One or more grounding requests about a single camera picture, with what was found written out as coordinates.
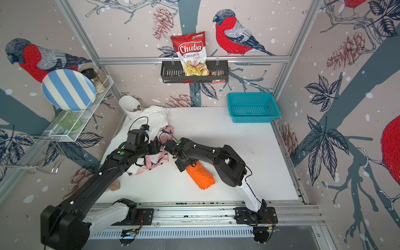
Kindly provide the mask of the orange shorts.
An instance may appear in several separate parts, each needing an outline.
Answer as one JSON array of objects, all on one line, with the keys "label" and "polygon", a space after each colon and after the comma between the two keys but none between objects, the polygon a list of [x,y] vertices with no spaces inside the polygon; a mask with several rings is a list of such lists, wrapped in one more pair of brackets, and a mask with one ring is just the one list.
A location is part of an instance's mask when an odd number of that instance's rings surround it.
[{"label": "orange shorts", "polygon": [[213,175],[199,161],[187,166],[185,170],[201,190],[206,190],[216,183]]}]

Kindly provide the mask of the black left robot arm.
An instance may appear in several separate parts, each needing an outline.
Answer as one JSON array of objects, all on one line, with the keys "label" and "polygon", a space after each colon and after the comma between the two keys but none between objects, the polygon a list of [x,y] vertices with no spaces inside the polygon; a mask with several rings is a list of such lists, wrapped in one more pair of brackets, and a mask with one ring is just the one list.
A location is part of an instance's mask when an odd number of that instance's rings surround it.
[{"label": "black left robot arm", "polygon": [[54,250],[80,250],[88,239],[118,223],[125,222],[142,227],[151,222],[142,216],[137,204],[129,199],[119,199],[112,206],[92,216],[89,210],[110,185],[124,174],[140,158],[156,155],[161,143],[151,141],[144,129],[128,132],[126,142],[112,151],[95,173],[82,187],[58,206],[48,206],[41,213],[41,243]]}]

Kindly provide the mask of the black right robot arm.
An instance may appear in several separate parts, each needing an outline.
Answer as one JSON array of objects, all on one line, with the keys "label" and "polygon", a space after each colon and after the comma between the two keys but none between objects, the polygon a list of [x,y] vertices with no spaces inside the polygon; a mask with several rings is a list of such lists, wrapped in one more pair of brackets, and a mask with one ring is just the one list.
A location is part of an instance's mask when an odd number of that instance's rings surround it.
[{"label": "black right robot arm", "polygon": [[243,198],[245,211],[236,215],[237,222],[257,224],[265,217],[267,204],[249,181],[253,173],[232,147],[224,145],[222,148],[213,148],[181,138],[177,142],[166,142],[165,150],[176,160],[180,172],[191,174],[193,180],[204,188],[213,185],[214,179],[200,162],[213,165],[220,179],[236,188]]}]

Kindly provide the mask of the pink patterned shorts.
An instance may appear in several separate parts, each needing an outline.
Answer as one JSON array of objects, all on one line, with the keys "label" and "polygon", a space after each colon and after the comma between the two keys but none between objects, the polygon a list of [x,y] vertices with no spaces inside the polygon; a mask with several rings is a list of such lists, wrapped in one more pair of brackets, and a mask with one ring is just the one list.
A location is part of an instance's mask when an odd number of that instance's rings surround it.
[{"label": "pink patterned shorts", "polygon": [[168,140],[172,140],[174,135],[174,128],[171,125],[167,125],[163,128],[161,128],[155,137],[156,141],[159,141],[161,143],[161,148],[160,152],[155,155],[147,155],[145,157],[144,165],[143,166],[137,166],[133,165],[130,167],[127,171],[129,176],[137,176],[140,174],[143,174],[147,171],[153,170],[156,167],[159,167],[163,164],[166,164],[169,162],[169,156],[168,153],[164,149],[164,144]]}]

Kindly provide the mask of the white shorts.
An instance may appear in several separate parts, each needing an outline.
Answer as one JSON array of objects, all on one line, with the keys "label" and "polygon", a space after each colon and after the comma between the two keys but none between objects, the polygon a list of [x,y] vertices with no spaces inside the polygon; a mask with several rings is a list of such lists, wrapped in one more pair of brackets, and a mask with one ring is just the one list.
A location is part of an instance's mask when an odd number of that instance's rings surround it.
[{"label": "white shorts", "polygon": [[120,132],[111,140],[110,145],[108,146],[102,160],[101,164],[103,164],[107,158],[107,156],[117,149],[122,143],[127,141],[128,131],[131,129],[139,129],[141,125],[148,124],[150,126],[150,130],[148,132],[149,139],[153,140],[158,135],[159,131],[168,125],[168,109],[159,106],[151,106],[145,109],[140,114],[140,119],[134,122],[136,119],[128,122]]}]

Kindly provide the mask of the white ceramic cup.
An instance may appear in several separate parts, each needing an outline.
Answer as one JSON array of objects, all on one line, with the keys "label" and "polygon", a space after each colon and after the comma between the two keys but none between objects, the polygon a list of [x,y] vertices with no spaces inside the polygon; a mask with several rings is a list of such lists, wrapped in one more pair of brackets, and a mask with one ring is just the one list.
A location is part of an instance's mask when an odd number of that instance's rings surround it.
[{"label": "white ceramic cup", "polygon": [[142,113],[142,106],[140,102],[129,95],[125,95],[119,99],[119,106],[130,120],[135,120],[140,117]]}]

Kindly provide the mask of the black cap bottle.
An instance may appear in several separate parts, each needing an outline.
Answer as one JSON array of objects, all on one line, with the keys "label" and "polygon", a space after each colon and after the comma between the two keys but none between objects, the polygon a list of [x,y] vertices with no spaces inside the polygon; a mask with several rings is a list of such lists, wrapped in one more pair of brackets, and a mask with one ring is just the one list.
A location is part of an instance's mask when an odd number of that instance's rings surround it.
[{"label": "black cap bottle", "polygon": [[117,191],[121,188],[121,184],[119,180],[115,180],[109,187],[108,190],[110,191]]}]

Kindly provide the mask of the dark lid spice jar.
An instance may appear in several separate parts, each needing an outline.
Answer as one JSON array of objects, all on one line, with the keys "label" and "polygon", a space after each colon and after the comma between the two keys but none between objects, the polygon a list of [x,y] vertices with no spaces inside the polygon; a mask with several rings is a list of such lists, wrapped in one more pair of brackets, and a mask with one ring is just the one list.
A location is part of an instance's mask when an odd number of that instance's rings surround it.
[{"label": "dark lid spice jar", "polygon": [[93,68],[82,70],[81,73],[91,80],[97,94],[102,94],[105,92],[106,88],[104,86],[104,83],[100,81]]}]

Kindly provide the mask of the teal plastic basket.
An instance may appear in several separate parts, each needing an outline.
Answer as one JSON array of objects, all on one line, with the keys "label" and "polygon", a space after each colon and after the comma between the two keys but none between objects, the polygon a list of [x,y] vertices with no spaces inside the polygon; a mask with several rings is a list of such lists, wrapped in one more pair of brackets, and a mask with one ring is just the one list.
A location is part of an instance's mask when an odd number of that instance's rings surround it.
[{"label": "teal plastic basket", "polygon": [[229,93],[227,103],[233,123],[271,123],[281,117],[271,93]]}]

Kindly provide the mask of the blue white striped plate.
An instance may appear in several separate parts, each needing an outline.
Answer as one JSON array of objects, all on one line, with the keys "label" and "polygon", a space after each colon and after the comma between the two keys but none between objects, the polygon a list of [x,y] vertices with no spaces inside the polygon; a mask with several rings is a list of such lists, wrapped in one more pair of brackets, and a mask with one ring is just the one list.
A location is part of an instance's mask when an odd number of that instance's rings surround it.
[{"label": "blue white striped plate", "polygon": [[63,110],[81,111],[95,101],[96,90],[92,81],[83,74],[59,69],[47,74],[42,81],[45,98]]}]

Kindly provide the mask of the small snack packet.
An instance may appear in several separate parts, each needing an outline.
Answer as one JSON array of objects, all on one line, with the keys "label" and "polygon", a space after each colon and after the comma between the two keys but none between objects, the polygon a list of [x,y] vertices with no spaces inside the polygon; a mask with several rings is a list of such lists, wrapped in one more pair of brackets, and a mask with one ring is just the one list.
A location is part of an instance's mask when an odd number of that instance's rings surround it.
[{"label": "small snack packet", "polygon": [[210,76],[223,76],[224,71],[223,70],[210,70],[209,75]]}]

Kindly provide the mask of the red Chuba chips bag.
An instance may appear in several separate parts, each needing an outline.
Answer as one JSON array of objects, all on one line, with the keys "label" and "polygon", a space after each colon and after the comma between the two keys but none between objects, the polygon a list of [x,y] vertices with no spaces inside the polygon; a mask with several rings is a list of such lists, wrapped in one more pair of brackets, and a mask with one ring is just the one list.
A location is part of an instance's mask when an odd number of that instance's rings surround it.
[{"label": "red Chuba chips bag", "polygon": [[171,41],[188,76],[208,76],[205,32],[172,36]]}]

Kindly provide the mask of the clear acrylic wall shelf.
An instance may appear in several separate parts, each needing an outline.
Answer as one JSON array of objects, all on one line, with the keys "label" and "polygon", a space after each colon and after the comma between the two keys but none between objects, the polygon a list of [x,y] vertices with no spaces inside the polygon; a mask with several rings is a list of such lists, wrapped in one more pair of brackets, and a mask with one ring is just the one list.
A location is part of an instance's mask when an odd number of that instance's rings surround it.
[{"label": "clear acrylic wall shelf", "polygon": [[97,94],[91,106],[86,107],[84,110],[71,111],[68,114],[72,115],[73,124],[70,129],[62,127],[56,122],[52,122],[49,127],[44,130],[43,135],[56,139],[59,142],[76,142],[79,135],[83,132],[84,128],[92,118],[93,114],[99,107],[99,105],[105,100],[106,95],[110,92],[110,89],[114,85],[114,81],[111,76],[106,76],[105,83],[108,84],[105,91],[101,94]]}]

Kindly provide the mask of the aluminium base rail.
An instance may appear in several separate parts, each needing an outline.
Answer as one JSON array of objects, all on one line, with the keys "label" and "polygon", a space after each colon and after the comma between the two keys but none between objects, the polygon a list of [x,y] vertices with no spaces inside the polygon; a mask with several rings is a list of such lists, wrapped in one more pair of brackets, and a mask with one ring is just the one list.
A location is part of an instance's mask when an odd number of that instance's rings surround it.
[{"label": "aluminium base rail", "polygon": [[121,204],[95,204],[83,221],[91,223],[91,240],[133,240],[252,237],[265,243],[275,232],[288,227],[308,228],[321,241],[328,233],[316,205],[269,204],[259,221],[243,204],[143,204],[133,218],[123,218]]}]

